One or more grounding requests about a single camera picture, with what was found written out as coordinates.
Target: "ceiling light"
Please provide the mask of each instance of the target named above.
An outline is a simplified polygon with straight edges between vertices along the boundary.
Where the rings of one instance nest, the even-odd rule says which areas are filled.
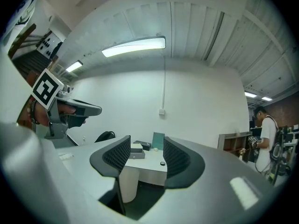
[[[76,61],[73,65],[69,66],[66,71],[71,72],[79,67],[81,67],[83,64],[80,61]]]
[[[121,43],[102,50],[105,57],[115,56],[131,51],[163,49],[166,47],[165,36],[155,36]]]
[[[267,100],[267,101],[271,101],[272,99],[271,98],[268,98],[268,97],[263,97],[262,99],[264,99],[264,100]]]
[[[245,95],[251,98],[254,98],[256,96],[256,94],[249,93],[249,92],[245,92]]]

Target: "white corrugated ceiling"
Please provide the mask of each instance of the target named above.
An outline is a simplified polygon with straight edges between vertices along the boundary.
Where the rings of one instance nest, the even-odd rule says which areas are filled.
[[[166,49],[106,58],[101,50],[136,38],[164,35]],[[154,56],[206,60],[236,69],[244,89],[263,104],[296,86],[299,65],[287,24],[268,0],[111,0],[89,14],[58,52],[59,64],[84,64],[79,75],[100,65]]]

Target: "man in white shirt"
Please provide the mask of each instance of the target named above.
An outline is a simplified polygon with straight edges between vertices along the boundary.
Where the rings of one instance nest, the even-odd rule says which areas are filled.
[[[259,121],[262,121],[262,141],[256,146],[260,148],[259,156],[256,161],[256,169],[268,179],[272,168],[269,152],[273,147],[278,125],[262,106],[257,107],[254,114]]]

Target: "black and white square marker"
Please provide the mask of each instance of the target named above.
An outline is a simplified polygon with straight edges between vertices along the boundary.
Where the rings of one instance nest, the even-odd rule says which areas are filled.
[[[32,96],[47,110],[64,84],[45,69],[33,86]]]

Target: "black hair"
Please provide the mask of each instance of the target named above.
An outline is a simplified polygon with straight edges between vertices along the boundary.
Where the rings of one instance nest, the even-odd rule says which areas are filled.
[[[257,113],[259,113],[259,112],[263,112],[264,114],[267,113],[264,107],[259,106],[259,107],[257,107],[257,108],[254,110],[254,116],[256,117],[256,116],[257,116]]]

